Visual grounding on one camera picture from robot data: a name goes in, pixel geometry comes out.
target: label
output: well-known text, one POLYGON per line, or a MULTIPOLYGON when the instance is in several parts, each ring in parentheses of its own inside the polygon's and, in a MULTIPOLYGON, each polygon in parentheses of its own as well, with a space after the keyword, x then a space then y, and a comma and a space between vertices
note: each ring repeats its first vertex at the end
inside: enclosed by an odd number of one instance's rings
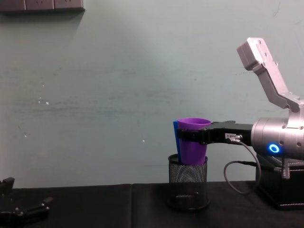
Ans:
POLYGON ((235 137, 237 134, 225 133, 225 139, 235 137))

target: black tablecloth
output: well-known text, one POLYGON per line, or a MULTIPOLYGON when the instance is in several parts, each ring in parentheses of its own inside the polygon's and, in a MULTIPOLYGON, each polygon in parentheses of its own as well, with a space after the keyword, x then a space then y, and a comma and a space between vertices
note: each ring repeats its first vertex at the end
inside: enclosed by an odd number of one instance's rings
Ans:
POLYGON ((167 184, 16 189, 12 203, 26 207, 54 197, 49 218, 28 228, 304 227, 304 210, 278 211, 255 193, 239 195, 225 182, 209 182, 208 189, 210 205, 198 213, 168 208, 167 184))

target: black cable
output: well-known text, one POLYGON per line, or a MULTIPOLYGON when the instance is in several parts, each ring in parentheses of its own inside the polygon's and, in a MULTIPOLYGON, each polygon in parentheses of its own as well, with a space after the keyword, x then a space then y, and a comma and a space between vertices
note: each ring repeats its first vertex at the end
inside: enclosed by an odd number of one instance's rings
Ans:
POLYGON ((225 180, 227 182, 227 184, 233 189, 235 190, 236 192, 238 192, 239 194, 242 194, 242 195, 247 195, 247 194, 250 194, 252 192, 254 192, 256 190, 256 188, 259 186, 260 182, 261 182, 261 176, 262 176, 262 169, 261 169, 261 165, 260 165, 260 162, 259 160, 257 159, 257 157, 254 155, 254 153, 251 151, 251 149, 246 145, 244 144, 243 142, 239 141, 239 142, 234 142, 234 144, 240 144, 240 145, 243 145, 250 153, 251 155, 253 156, 253 158, 256 160, 256 167, 257 167, 257 171, 258 171, 258 178, 257 178, 257 181, 256 181, 256 184, 255 186, 248 190, 248 191, 240 191, 238 190, 236 187, 234 187, 230 181, 228 180, 227 178, 227 175, 226 175, 226 169, 229 165, 231 164, 234 164, 234 163, 241 163, 240 161, 232 161, 232 162, 229 162, 225 165, 225 168, 224 168, 224 177, 225 177, 225 180))

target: black box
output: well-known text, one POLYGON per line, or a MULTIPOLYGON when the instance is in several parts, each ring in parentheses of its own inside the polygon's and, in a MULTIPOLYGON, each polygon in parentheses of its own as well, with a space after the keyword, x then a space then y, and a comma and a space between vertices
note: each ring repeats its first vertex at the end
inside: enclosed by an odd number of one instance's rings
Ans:
POLYGON ((261 165, 282 171, 262 170, 260 192, 279 209, 304 209, 304 161, 260 155, 257 158, 261 165))

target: robotic arm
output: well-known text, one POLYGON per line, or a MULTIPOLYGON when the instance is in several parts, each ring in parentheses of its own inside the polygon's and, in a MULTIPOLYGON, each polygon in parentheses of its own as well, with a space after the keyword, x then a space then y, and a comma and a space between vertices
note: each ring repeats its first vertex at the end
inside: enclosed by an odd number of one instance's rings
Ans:
POLYGON ((214 122, 198 131, 179 130, 178 137, 201 144, 241 141, 263 156, 304 160, 304 100, 288 91, 262 38, 248 38, 237 52, 245 69, 258 76, 268 100, 289 108, 289 118, 261 118, 254 125, 214 122))

